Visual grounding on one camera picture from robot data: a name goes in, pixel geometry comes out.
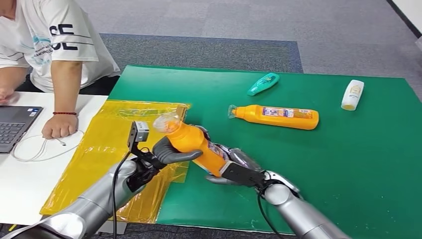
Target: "white bottle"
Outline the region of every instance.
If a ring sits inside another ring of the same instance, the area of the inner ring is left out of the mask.
[[[359,103],[362,95],[364,83],[357,80],[352,80],[344,92],[341,107],[347,111],[354,111]]]

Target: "teal plastic bottle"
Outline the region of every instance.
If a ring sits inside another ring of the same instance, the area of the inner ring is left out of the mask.
[[[275,73],[269,73],[259,79],[247,92],[248,95],[254,96],[257,93],[264,91],[275,85],[280,79],[280,76]]]

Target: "white cable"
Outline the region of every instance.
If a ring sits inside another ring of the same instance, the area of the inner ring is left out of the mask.
[[[82,133],[82,136],[84,135],[84,132],[83,132],[82,130],[78,130],[77,132],[81,132],[81,133]],[[72,148],[69,148],[69,149],[67,149],[66,151],[61,152],[61,153],[59,153],[59,154],[57,154],[57,155],[54,155],[54,156],[52,156],[52,157],[39,159],[42,155],[44,155],[44,154],[45,154],[45,152],[46,152],[46,147],[47,147],[47,143],[48,143],[48,142],[58,141],[58,142],[59,142],[62,146],[67,146],[65,142],[63,142],[63,141],[59,140],[58,138],[54,138],[54,139],[51,139],[51,140],[44,139],[44,141],[43,141],[43,143],[42,143],[42,145],[41,145],[41,148],[40,148],[40,150],[37,152],[37,154],[36,154],[36,155],[34,155],[33,157],[31,157],[31,158],[29,158],[29,159],[24,159],[24,158],[20,158],[20,157],[18,157],[18,156],[16,155],[16,150],[17,150],[18,146],[19,146],[21,143],[23,143],[25,140],[28,140],[28,139],[30,139],[30,138],[34,138],[34,137],[42,137],[42,135],[34,135],[34,136],[31,136],[31,137],[28,137],[28,138],[24,138],[24,139],[22,139],[22,140],[21,140],[20,142],[18,142],[18,143],[15,145],[15,147],[12,149],[11,156],[12,156],[13,158],[15,158],[15,159],[16,159],[17,161],[19,161],[19,162],[42,162],[42,161],[47,161],[47,160],[50,160],[50,159],[56,158],[56,157],[58,157],[58,156],[60,156],[60,155],[63,155],[63,154],[65,154],[65,153],[67,153],[67,152],[71,151],[72,149],[74,149],[74,148],[78,147],[78,145],[79,145],[79,143],[78,143],[78,144],[76,144],[75,146],[73,146]]]

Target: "clear bottle cap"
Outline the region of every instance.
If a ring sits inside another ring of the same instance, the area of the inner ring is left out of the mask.
[[[237,109],[237,106],[235,106],[235,105],[230,105],[228,107],[228,113],[227,114],[228,114],[229,119],[236,117],[236,109]]]
[[[166,113],[158,117],[154,123],[154,128],[161,133],[173,133],[182,122],[176,112]]]

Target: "laptop keyboard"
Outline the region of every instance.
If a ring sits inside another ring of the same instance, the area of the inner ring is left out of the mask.
[[[0,143],[9,144],[19,135],[24,123],[1,123],[0,122]]]

